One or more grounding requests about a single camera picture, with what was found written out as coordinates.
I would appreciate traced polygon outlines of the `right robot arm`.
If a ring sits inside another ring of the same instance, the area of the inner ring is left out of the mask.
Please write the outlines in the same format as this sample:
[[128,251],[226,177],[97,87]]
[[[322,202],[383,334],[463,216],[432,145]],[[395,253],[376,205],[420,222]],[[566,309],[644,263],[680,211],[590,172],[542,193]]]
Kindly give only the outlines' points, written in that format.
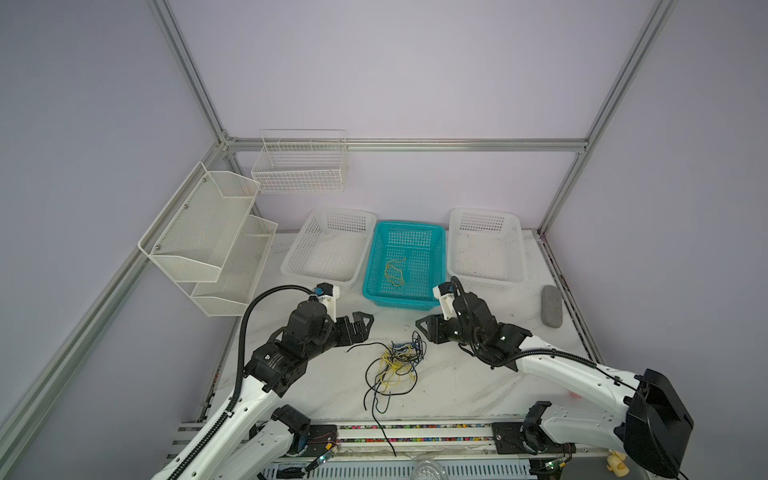
[[491,369],[545,379],[596,407],[578,410],[538,400],[519,423],[515,446],[540,454],[588,445],[623,453],[659,477],[681,476],[694,421],[665,375],[617,370],[559,349],[528,329],[498,321],[472,292],[448,285],[436,292],[440,313],[415,323],[427,341],[454,342]]

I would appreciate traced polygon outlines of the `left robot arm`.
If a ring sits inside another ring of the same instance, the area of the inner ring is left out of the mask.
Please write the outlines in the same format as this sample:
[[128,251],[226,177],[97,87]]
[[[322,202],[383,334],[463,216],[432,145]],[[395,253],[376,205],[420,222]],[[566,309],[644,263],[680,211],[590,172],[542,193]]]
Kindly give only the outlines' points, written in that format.
[[[252,353],[246,351],[247,327],[255,307],[269,296],[296,290],[306,298]],[[252,479],[279,457],[300,453],[308,444],[310,419],[277,401],[307,371],[308,363],[337,347],[365,343],[373,315],[336,314],[340,293],[320,283],[310,289],[288,284],[259,294],[241,318],[233,390],[214,418],[165,467],[158,479]]]

